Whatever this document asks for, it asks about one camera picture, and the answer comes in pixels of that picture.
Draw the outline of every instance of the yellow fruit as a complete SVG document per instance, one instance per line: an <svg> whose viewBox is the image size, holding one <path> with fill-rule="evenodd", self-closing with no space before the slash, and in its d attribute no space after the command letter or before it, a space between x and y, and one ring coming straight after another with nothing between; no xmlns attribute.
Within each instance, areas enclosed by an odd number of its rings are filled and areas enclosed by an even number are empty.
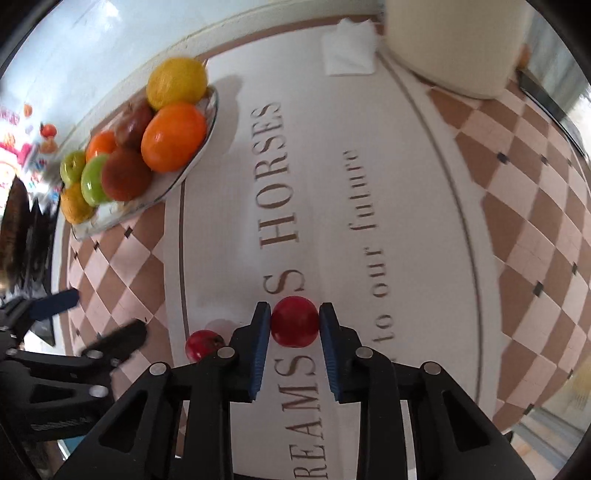
<svg viewBox="0 0 591 480"><path fill-rule="evenodd" d="M61 212L72 225L88 220L95 212L94 208L84 200L80 182L62 191L60 204Z"/></svg>
<svg viewBox="0 0 591 480"><path fill-rule="evenodd" d="M150 75L146 95L152 108L160 110L176 102L197 103L207 90L207 72L195 59L172 58Z"/></svg>

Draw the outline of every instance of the black object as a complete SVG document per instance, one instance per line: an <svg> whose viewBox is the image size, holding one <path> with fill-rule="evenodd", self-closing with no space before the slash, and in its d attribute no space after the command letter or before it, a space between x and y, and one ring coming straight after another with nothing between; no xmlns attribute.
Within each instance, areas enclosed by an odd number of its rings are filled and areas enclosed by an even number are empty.
<svg viewBox="0 0 591 480"><path fill-rule="evenodd" d="M22 263L31 225L29 197L25 184L14 178L0 227L0 296L21 284Z"/></svg>
<svg viewBox="0 0 591 480"><path fill-rule="evenodd" d="M15 299L0 310L0 402L4 428L19 440L86 434L113 404L110 372L141 347L141 320L88 346L81 356L24 352L17 347L38 319L78 303L77 290L42 300Z"/></svg>
<svg viewBox="0 0 591 480"><path fill-rule="evenodd" d="M509 157L507 157L507 155L505 155L503 152L497 153L496 157L498 158L498 160L501 163L508 163L509 162Z"/></svg>
<svg viewBox="0 0 591 480"><path fill-rule="evenodd" d="M26 260L22 291L28 296L39 291L51 291L51 257L55 238L57 209L47 207L42 212L37 199L31 208L31 227L25 249ZM52 318L37 320L31 331L51 346L56 345Z"/></svg>
<svg viewBox="0 0 591 480"><path fill-rule="evenodd" d="M536 297L539 297L542 293L542 290L544 290L544 285L542 284L542 282L536 283L534 287L534 295Z"/></svg>
<svg viewBox="0 0 591 480"><path fill-rule="evenodd" d="M229 403L249 403L260 388L269 313L269 305L259 302L251 324L234 333L229 347L197 364L173 369L152 364L54 478L234 478ZM363 347L354 330L341 327L330 303L320 308L320 326L335 399L362 406L358 480L407 478L401 399L410 409L417 478L534 478L506 438L440 365L393 364ZM175 458L184 400L190 400L184 455Z"/></svg>

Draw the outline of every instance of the brown diamond tile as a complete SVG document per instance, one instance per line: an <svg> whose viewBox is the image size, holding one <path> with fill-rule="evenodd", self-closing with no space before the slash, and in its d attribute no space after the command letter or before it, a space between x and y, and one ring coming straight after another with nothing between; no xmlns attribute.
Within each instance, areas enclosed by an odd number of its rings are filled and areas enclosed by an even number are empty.
<svg viewBox="0 0 591 480"><path fill-rule="evenodd" d="M119 278L119 275L109 266L96 292L109 313L112 313L125 289L126 286Z"/></svg>
<svg viewBox="0 0 591 480"><path fill-rule="evenodd" d="M513 137L508 157L513 165L538 183L543 165L541 158L519 137Z"/></svg>
<svg viewBox="0 0 591 480"><path fill-rule="evenodd" d="M94 251L95 243L92 241L92 239L87 238L86 240L84 240L84 242L82 242L82 246L78 250L78 261L80 262L80 265L82 266L83 270L84 268L86 268L86 264L88 263L88 260L92 255L92 252Z"/></svg>
<svg viewBox="0 0 591 480"><path fill-rule="evenodd" d="M540 116L540 114L538 114L538 112L536 112L532 107L526 104L521 116L523 117L523 120L527 121L538 132L540 132L545 137L548 137L548 122L545 118L542 118L542 116Z"/></svg>
<svg viewBox="0 0 591 480"><path fill-rule="evenodd" d="M577 364L574 366L573 370L576 372L579 367L589 358L591 355L591 342L589 339L585 340L585 344L583 345L583 349L581 350L581 354L579 355L579 359L577 360Z"/></svg>
<svg viewBox="0 0 591 480"><path fill-rule="evenodd" d="M538 189L534 207L531 209L530 222L542 232L548 240L556 244L563 211L542 189Z"/></svg>
<svg viewBox="0 0 591 480"><path fill-rule="evenodd" d="M509 90L513 95L515 95L520 100L525 100L525 94L521 91L519 86L513 80L509 80L509 82L507 83L506 89Z"/></svg>
<svg viewBox="0 0 591 480"><path fill-rule="evenodd" d="M504 334L512 336L535 298L534 289L531 283L508 265L499 277L499 289L502 330Z"/></svg>
<svg viewBox="0 0 591 480"><path fill-rule="evenodd" d="M113 320L113 317L111 317L107 321L105 328L103 328L103 331L100 334L103 337L105 337L105 336L109 335L110 333L113 333L114 331L116 331L118 328L119 328L119 325L117 325L117 322Z"/></svg>
<svg viewBox="0 0 591 480"><path fill-rule="evenodd" d="M509 132L512 132L517 123L518 115L509 107L503 105L498 100L485 100L482 102L479 110L487 114L495 122L501 124Z"/></svg>
<svg viewBox="0 0 591 480"><path fill-rule="evenodd" d="M152 251L164 235L164 202L150 207L134 226L133 236Z"/></svg>
<svg viewBox="0 0 591 480"><path fill-rule="evenodd" d="M111 383L116 400L131 386L131 380L119 368L111 372Z"/></svg>
<svg viewBox="0 0 591 480"><path fill-rule="evenodd" d="M178 420L178 428L181 429L187 426L187 414L184 412L184 409L181 410L181 417Z"/></svg>
<svg viewBox="0 0 591 480"><path fill-rule="evenodd" d="M429 95L445 122L455 128L461 128L472 113L472 107L439 90L433 89Z"/></svg>
<svg viewBox="0 0 591 480"><path fill-rule="evenodd" d="M89 346L91 343L96 342L96 331L92 328L92 324L88 318L84 317L79 330L84 345Z"/></svg>
<svg viewBox="0 0 591 480"><path fill-rule="evenodd" d="M569 196L566 200L566 209L564 212L573 221L579 232L583 231L583 220L585 218L585 205L579 200L577 194L569 187Z"/></svg>
<svg viewBox="0 0 591 480"><path fill-rule="evenodd" d="M581 158L581 156L579 155L579 152L576 153L576 157L579 159L579 164L581 165L582 169L583 169L583 175L585 177L585 179L587 180L588 184L591 184L591 168L589 168L589 165L587 164L587 162Z"/></svg>
<svg viewBox="0 0 591 480"><path fill-rule="evenodd" d="M491 234L493 252L503 262L506 262L517 242L525 220L490 193L487 193L482 200L482 209Z"/></svg>
<svg viewBox="0 0 591 480"><path fill-rule="evenodd" d="M589 245L584 238L581 241L581 251L579 252L579 259L577 260L577 269L585 282L589 283L589 280L591 280L591 245Z"/></svg>
<svg viewBox="0 0 591 480"><path fill-rule="evenodd" d="M567 135L564 133L564 131L562 130L562 128L560 128L560 127L557 127L557 126L556 126L556 124L555 124L554 122L552 122L552 123L550 124L550 128L554 128L554 130L556 130L556 131L558 132L558 134L559 134L559 135L560 135L562 138L564 138L564 139L565 139L567 142L569 142L569 143L570 143L570 140L569 140L568 136L567 136Z"/></svg>
<svg viewBox="0 0 591 480"><path fill-rule="evenodd" d="M571 165L574 167L574 169L579 173L579 175L584 177L583 170L581 169L581 165L577 161L577 157L575 156L575 154L573 153L572 150L570 152L570 162L571 162Z"/></svg>
<svg viewBox="0 0 591 480"><path fill-rule="evenodd" d="M472 180L487 189L500 165L496 154L463 132L458 133L456 142L470 170Z"/></svg>
<svg viewBox="0 0 591 480"><path fill-rule="evenodd" d="M164 303L164 265L150 254L129 286L141 303L156 313Z"/></svg>
<svg viewBox="0 0 591 480"><path fill-rule="evenodd" d="M496 396L505 401L534 363L537 355L514 340L507 346L501 357L501 375Z"/></svg>
<svg viewBox="0 0 591 480"><path fill-rule="evenodd" d="M523 416L524 409L517 407L510 403L505 403L499 411L495 413L492 422L499 431L504 432L506 429L515 425Z"/></svg>
<svg viewBox="0 0 591 480"><path fill-rule="evenodd" d="M585 334L589 334L589 329L591 328L591 294L587 293L587 298L585 299L585 304L583 305L583 312L581 313L581 318L579 319L578 325L583 329Z"/></svg>
<svg viewBox="0 0 591 480"><path fill-rule="evenodd" d="M573 334L574 322L565 312L560 312L558 320L548 337L548 341L542 350L542 355L551 362L558 365L566 346L569 343L570 336Z"/></svg>
<svg viewBox="0 0 591 480"><path fill-rule="evenodd" d="M172 365L173 354L170 350L168 330L156 319L150 320L147 327L148 339L140 351L151 363L166 362Z"/></svg>
<svg viewBox="0 0 591 480"><path fill-rule="evenodd" d="M78 337L80 335L80 331L78 330L78 328L76 328L76 325L74 325L74 323L72 321L70 321L70 338L72 339L72 342L74 340L76 340L76 337Z"/></svg>
<svg viewBox="0 0 591 480"><path fill-rule="evenodd" d="M558 175L560 175L564 181L568 182L569 162L550 142L548 142L546 159L548 160L548 164L556 170L556 173L558 173Z"/></svg>
<svg viewBox="0 0 591 480"><path fill-rule="evenodd" d="M564 302L572 277L573 266L558 249L554 250L554 255L543 283L544 291L560 307Z"/></svg>
<svg viewBox="0 0 591 480"><path fill-rule="evenodd" d="M113 258L124 238L125 228L121 225L115 225L103 234L100 239L99 249L108 261Z"/></svg>
<svg viewBox="0 0 591 480"><path fill-rule="evenodd" d="M535 406L539 407L544 404L552 395L554 395L560 387L564 385L568 378L568 373L564 370L557 368L554 371L554 375L550 378L550 381L546 385L542 394L538 397L538 400L535 401Z"/></svg>
<svg viewBox="0 0 591 480"><path fill-rule="evenodd" d="M86 311L95 289L92 288L90 280L88 280L85 273L82 274L80 285L78 285L78 292L80 293L80 306L82 310Z"/></svg>
<svg viewBox="0 0 591 480"><path fill-rule="evenodd" d="M183 452L184 452L184 438L185 435L182 432L178 433L177 436L177 443L176 443L176 447L174 449L174 453L179 456L182 457L183 456Z"/></svg>

